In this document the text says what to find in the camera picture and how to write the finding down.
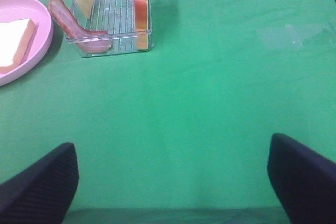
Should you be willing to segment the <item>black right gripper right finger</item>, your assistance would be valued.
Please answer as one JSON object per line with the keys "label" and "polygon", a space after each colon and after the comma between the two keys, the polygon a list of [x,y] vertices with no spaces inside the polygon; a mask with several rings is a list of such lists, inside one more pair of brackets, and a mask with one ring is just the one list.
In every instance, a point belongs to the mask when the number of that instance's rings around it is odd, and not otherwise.
{"label": "black right gripper right finger", "polygon": [[267,163],[270,183],[291,223],[335,223],[335,163],[275,133]]}

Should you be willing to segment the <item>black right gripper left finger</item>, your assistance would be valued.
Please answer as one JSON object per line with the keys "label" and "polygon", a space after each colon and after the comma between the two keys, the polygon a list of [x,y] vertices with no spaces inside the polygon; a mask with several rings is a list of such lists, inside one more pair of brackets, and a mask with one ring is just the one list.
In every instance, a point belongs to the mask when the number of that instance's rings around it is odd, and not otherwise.
{"label": "black right gripper left finger", "polygon": [[62,143],[1,184],[1,223],[62,223],[79,184],[74,143]]}

